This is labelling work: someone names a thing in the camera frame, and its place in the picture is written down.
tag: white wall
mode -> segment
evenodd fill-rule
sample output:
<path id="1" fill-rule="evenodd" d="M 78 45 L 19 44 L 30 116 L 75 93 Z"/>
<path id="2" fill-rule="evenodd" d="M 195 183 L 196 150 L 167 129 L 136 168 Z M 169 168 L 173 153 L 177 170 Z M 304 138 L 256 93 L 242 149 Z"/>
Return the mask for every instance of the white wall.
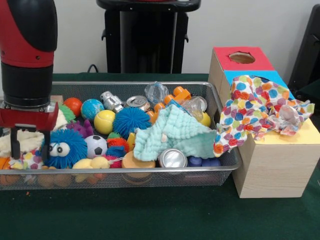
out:
<path id="1" fill-rule="evenodd" d="M 189 13 L 190 42 L 185 45 L 183 73 L 208 73 L 213 46 L 260 46 L 288 81 L 317 3 L 319 0 L 202 0 L 201 8 Z M 55 4 L 58 49 L 54 72 L 85 72 L 90 64 L 106 71 L 106 45 L 101 41 L 104 10 L 95 0 L 55 0 Z"/>

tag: red box top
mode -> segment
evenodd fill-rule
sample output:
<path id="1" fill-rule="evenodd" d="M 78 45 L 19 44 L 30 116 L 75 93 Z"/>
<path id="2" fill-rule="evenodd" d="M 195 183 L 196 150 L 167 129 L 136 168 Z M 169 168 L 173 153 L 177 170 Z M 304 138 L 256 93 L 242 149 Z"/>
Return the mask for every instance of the red box top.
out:
<path id="1" fill-rule="evenodd" d="M 274 71 L 260 47 L 214 47 L 224 71 Z"/>

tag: mint green towel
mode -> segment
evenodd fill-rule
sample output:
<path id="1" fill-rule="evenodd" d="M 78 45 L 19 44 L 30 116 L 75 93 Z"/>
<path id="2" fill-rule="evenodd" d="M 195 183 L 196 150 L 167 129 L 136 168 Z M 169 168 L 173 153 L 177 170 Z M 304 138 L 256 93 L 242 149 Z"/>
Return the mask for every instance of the mint green towel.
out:
<path id="1" fill-rule="evenodd" d="M 166 149 L 178 149 L 187 157 L 214 157 L 216 130 L 199 123 L 175 105 L 161 110 L 152 127 L 138 129 L 134 157 L 141 161 L 155 161 Z"/>

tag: polka dot cloth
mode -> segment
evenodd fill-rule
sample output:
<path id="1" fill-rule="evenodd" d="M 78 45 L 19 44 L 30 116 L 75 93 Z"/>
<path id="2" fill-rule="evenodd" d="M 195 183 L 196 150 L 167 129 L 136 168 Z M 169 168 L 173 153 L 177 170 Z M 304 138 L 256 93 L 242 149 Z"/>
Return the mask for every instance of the polka dot cloth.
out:
<path id="1" fill-rule="evenodd" d="M 239 147 L 251 133 L 261 139 L 270 131 L 293 136 L 315 109 L 310 101 L 289 98 L 290 91 L 266 78 L 243 75 L 233 79 L 230 100 L 222 110 L 213 153 L 216 157 Z"/>
<path id="2" fill-rule="evenodd" d="M 9 162 L 12 169 L 41 169 L 43 166 L 43 161 L 41 158 L 41 153 L 38 149 L 34 149 L 30 152 L 24 152 L 21 154 L 19 160 L 11 159 Z"/>

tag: circular hole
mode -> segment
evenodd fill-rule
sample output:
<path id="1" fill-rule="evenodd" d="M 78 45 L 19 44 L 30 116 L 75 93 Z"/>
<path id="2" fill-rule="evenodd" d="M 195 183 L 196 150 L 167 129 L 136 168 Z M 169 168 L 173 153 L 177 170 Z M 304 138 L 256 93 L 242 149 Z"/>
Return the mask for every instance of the circular hole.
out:
<path id="1" fill-rule="evenodd" d="M 237 51 L 229 55 L 231 61 L 238 64 L 252 64 L 256 61 L 256 59 L 247 52 Z"/>

